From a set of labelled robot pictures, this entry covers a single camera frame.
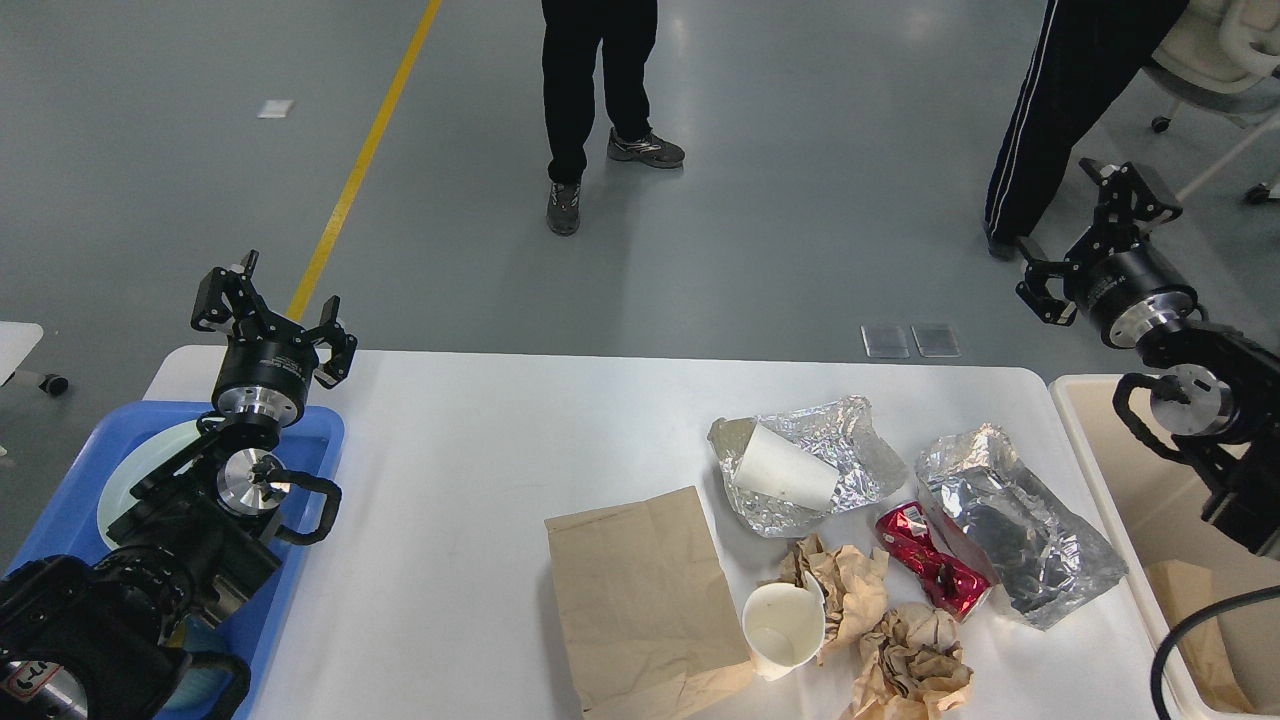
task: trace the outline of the sneaker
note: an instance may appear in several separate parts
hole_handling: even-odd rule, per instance
[[[640,160],[650,168],[678,168],[685,163],[685,151],[676,145],[649,133],[635,142],[627,142],[618,137],[618,129],[609,129],[609,159]]]
[[[577,200],[581,192],[582,183],[552,183],[552,195],[547,199],[547,227],[553,233],[568,236],[577,232]]]
[[[991,225],[986,220],[982,223],[982,231],[987,234],[987,254],[996,260],[1012,260],[1018,256],[1018,245],[1021,237],[1005,237],[991,232]]]

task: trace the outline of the yellow floor line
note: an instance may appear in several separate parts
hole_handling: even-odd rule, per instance
[[[294,322],[301,320],[302,315],[307,311],[307,304],[311,302],[311,293],[315,292],[316,282],[320,281],[320,273],[324,272],[325,265],[329,263],[329,254],[333,252],[333,246],[338,242],[338,233],[342,232],[342,225],[347,222],[347,213],[351,211],[351,204],[356,201],[356,193],[360,192],[360,183],[365,181],[369,164],[374,160],[378,143],[383,140],[387,123],[390,122],[392,113],[396,111],[401,91],[404,90],[408,73],[413,69],[413,63],[417,60],[417,54],[422,49],[422,42],[426,40],[426,33],[431,29],[431,23],[435,22],[435,13],[439,9],[440,0],[431,0],[422,13],[422,19],[417,23],[413,40],[410,41],[408,49],[404,50],[404,58],[401,59],[401,65],[396,70],[392,86],[387,90],[387,96],[383,97],[383,106],[378,109],[374,126],[369,128],[369,136],[365,137],[365,145],[360,149],[356,165],[351,169],[351,174],[347,176],[347,184],[342,188],[342,195],[338,196],[338,204],[334,205],[333,213],[329,215],[329,223],[324,228],[324,234],[320,236],[320,242],[316,243],[315,252],[311,254],[311,261],[307,263],[307,269],[302,274],[298,290],[293,292],[293,301],[289,302],[287,314]]]

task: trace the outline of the blue tray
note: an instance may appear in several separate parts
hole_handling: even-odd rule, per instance
[[[204,402],[142,401],[125,405],[104,418],[93,428],[88,442],[5,574],[23,562],[50,555],[74,555],[91,565],[101,560],[108,547],[97,532],[97,498],[111,471],[151,436],[178,423],[195,420],[207,410],[209,405]],[[343,424],[337,413],[328,407],[308,406],[301,420],[284,429],[275,455],[291,470],[332,479],[338,466],[342,437]],[[288,527],[308,532],[315,528],[321,506],[324,496],[293,492],[280,505],[280,511],[284,512]],[[261,689],[306,557],[305,547],[280,541],[273,541],[270,550],[282,560],[280,569],[252,600],[218,628],[218,634],[227,641],[229,651],[248,661],[253,673],[248,696],[236,712],[236,720],[248,717]],[[188,710],[163,711],[156,719],[196,720],[209,712],[212,702],[211,698]]]

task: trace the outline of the aluminum foil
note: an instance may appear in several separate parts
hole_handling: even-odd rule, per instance
[[[915,475],[955,556],[1001,583],[1016,616],[1034,628],[1047,630],[1128,573],[1102,533],[1068,510],[995,425],[937,439]]]
[[[733,484],[733,473],[756,423],[840,471],[829,510],[819,512]],[[872,428],[872,404],[860,396],[777,415],[721,418],[712,424],[707,439],[719,460],[730,506],[749,528],[767,538],[803,538],[826,518],[888,497],[908,477],[906,462]]]

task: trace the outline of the gray floor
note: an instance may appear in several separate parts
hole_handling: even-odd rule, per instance
[[[1139,366],[1036,322],[978,229],[1042,3],[663,0],[652,120],[687,167],[607,163],[602,109],[571,238],[543,224],[540,12],[506,5],[444,0],[310,322],[339,293],[366,348],[833,363],[867,361],[863,324],[941,322],[960,363]],[[24,366],[74,387],[0,391],[0,559],[99,419],[215,341],[187,328],[209,268],[261,250],[259,290],[287,307],[425,6],[6,3],[0,318],[44,325]],[[255,119],[273,97],[291,117]],[[1196,111],[1153,136],[1166,105],[1139,77],[1078,152],[1179,187],[1242,136]],[[1157,236],[1215,319],[1270,347],[1280,208],[1239,196],[1277,142]],[[1070,172],[1041,243],[1065,251],[1092,201]]]

